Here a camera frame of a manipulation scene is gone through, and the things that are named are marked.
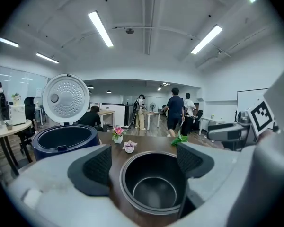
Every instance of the perforated lid plate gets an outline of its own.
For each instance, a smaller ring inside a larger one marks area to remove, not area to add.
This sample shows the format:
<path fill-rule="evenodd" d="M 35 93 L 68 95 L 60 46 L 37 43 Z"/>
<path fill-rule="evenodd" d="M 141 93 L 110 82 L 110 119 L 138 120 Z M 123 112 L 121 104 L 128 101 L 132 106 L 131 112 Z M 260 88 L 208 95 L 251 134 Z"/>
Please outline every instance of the perforated lid plate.
<path fill-rule="evenodd" d="M 72 125 L 89 107 L 89 90 L 77 76 L 61 74 L 51 79 L 43 91 L 43 107 L 53 121 Z"/>

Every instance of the flower pot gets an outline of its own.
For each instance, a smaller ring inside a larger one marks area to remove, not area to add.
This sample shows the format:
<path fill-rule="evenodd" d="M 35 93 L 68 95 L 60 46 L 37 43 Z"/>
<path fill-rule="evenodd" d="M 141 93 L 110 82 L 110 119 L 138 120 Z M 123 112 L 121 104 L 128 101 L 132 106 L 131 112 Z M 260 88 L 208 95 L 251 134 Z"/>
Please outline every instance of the flower pot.
<path fill-rule="evenodd" d="M 116 144 L 121 144 L 122 141 L 123 141 L 123 135 L 122 135 L 121 137 L 119 137 L 117 140 L 114 139 L 114 142 L 115 142 Z"/>

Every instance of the pink flower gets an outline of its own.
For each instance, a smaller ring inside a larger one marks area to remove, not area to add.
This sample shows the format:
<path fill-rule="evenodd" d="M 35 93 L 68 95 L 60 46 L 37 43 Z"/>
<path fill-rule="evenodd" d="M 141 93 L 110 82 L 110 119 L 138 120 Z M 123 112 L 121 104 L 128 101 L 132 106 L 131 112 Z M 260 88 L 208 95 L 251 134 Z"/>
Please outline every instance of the pink flower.
<path fill-rule="evenodd" d="M 118 134 L 118 135 L 121 135 L 123 133 L 123 131 L 124 130 L 121 127 L 116 127 L 115 128 L 115 133 Z"/>

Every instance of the black chair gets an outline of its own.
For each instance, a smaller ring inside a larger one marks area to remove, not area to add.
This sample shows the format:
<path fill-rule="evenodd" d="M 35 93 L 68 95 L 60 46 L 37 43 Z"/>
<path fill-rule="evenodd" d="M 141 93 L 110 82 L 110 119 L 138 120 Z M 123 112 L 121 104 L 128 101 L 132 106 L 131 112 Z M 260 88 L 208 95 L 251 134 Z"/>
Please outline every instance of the black chair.
<path fill-rule="evenodd" d="M 32 162 L 30 155 L 27 151 L 27 145 L 30 145 L 32 147 L 32 140 L 31 137 L 35 134 L 35 125 L 34 125 L 34 119 L 35 119 L 35 108 L 36 105 L 33 103 L 34 98 L 33 97 L 27 97 L 24 100 L 24 106 L 25 106 L 25 118 L 29 119 L 32 122 L 33 127 L 28 127 L 27 129 L 17 133 L 17 135 L 20 137 L 20 151 L 22 154 L 26 154 L 28 161 Z"/>
<path fill-rule="evenodd" d="M 193 130 L 198 130 L 199 129 L 199 125 L 200 125 L 200 118 L 202 117 L 203 115 L 203 110 L 200 109 L 198 112 L 197 112 L 197 118 L 195 119 L 195 122 L 193 123 L 192 125 L 192 129 Z"/>
<path fill-rule="evenodd" d="M 41 108 L 41 117 L 44 116 L 45 122 L 46 122 L 46 113 L 45 113 L 45 111 L 44 111 L 44 108 L 43 108 L 42 105 L 40 105 L 40 108 Z"/>

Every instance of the person in white shirt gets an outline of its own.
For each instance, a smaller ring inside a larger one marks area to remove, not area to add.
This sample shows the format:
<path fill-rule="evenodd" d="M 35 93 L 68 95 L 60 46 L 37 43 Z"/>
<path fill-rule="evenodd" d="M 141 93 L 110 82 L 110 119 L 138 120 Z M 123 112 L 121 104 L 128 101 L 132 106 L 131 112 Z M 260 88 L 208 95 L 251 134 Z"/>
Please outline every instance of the person in white shirt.
<path fill-rule="evenodd" d="M 137 117 L 136 117 L 136 129 L 140 128 L 140 130 L 146 130 L 144 128 L 144 114 L 143 114 L 143 108 L 145 106 L 143 105 L 143 99 L 144 95 L 141 94 L 137 99 Z"/>
<path fill-rule="evenodd" d="M 194 122 L 194 110 L 196 110 L 195 104 L 190 100 L 190 93 L 185 94 L 186 99 L 184 100 L 184 117 L 181 134 L 188 135 Z"/>

